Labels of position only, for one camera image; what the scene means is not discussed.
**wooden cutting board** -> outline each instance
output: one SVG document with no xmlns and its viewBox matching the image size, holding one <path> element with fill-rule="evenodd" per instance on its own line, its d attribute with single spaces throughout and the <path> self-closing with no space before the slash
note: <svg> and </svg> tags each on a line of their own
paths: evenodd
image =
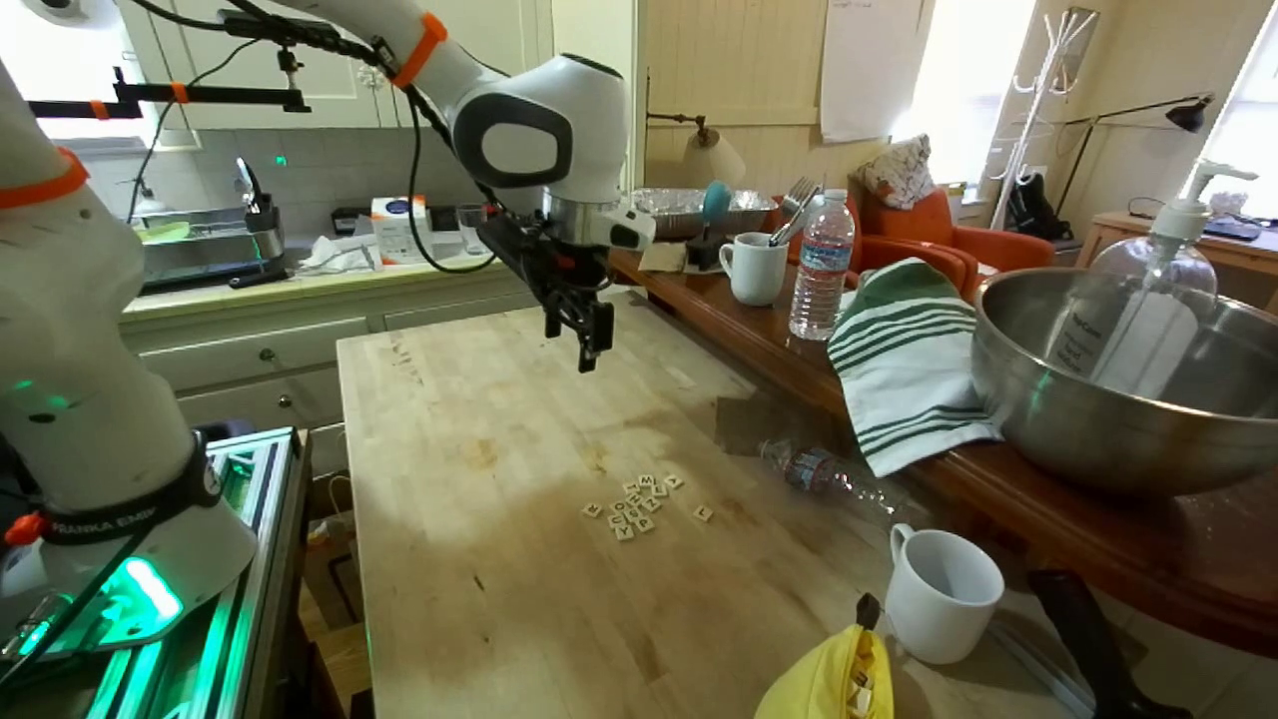
<svg viewBox="0 0 1278 719">
<path fill-rule="evenodd" d="M 616 302 L 591 374 L 538 310 L 338 344 L 380 717 L 752 717 L 881 597 L 881 528 L 720 448 L 713 406 L 757 388 Z M 651 530 L 591 514 L 659 478 Z M 977 691 L 1012 717 L 1030 695 Z"/>
</svg>

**window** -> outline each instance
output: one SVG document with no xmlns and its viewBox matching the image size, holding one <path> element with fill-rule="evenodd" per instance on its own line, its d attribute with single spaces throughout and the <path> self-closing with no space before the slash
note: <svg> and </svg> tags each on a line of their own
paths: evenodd
<svg viewBox="0 0 1278 719">
<path fill-rule="evenodd" d="M 140 80 L 126 28 L 112 0 L 80 0 L 80 12 L 45 18 L 25 0 L 0 3 L 0 61 L 25 99 L 112 99 L 120 68 Z M 56 141 L 144 135 L 146 120 L 40 120 Z"/>
<path fill-rule="evenodd" d="M 1251 61 L 1238 73 L 1238 84 L 1203 144 L 1199 161 L 1235 165 L 1256 171 L 1256 180 L 1214 180 L 1211 191 L 1246 191 L 1246 215 L 1278 215 L 1278 10 L 1271 10 Z"/>
<path fill-rule="evenodd" d="M 1027 44 L 1033 0 L 937 0 L 914 103 L 889 135 L 932 135 L 937 185 L 977 185 Z"/>
</svg>

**white cup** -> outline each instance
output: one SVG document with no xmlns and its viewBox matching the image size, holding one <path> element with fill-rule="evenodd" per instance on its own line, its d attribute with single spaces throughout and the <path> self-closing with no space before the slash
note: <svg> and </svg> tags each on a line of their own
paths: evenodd
<svg viewBox="0 0 1278 719">
<path fill-rule="evenodd" d="M 958 665 L 1002 601 L 998 565 L 954 530 L 889 528 L 885 635 L 922 665 Z"/>
<path fill-rule="evenodd" d="M 737 302 L 765 306 L 788 287 L 788 244 L 771 244 L 771 232 L 737 232 L 720 244 L 720 269 Z"/>
</svg>

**striped dish towel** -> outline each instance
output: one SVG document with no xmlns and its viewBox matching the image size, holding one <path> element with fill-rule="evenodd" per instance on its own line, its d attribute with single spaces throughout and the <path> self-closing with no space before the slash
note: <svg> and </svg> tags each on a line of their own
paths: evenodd
<svg viewBox="0 0 1278 719">
<path fill-rule="evenodd" d="M 972 388 L 976 310 L 922 260 L 880 269 L 825 344 L 872 472 L 893 476 L 998 429 Z"/>
</svg>

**metal mixing bowl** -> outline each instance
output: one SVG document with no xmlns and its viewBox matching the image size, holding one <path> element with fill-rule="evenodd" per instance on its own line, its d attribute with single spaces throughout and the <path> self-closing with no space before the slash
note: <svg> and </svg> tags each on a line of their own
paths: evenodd
<svg viewBox="0 0 1278 719">
<path fill-rule="evenodd" d="M 1057 478 L 1109 496 L 1186 496 L 1278 478 L 1278 318 L 1214 298 L 1157 394 L 1067 373 L 1077 302 L 1122 314 L 1129 287 L 1086 272 L 1005 272 L 977 296 L 976 393 L 1002 434 Z"/>
</svg>

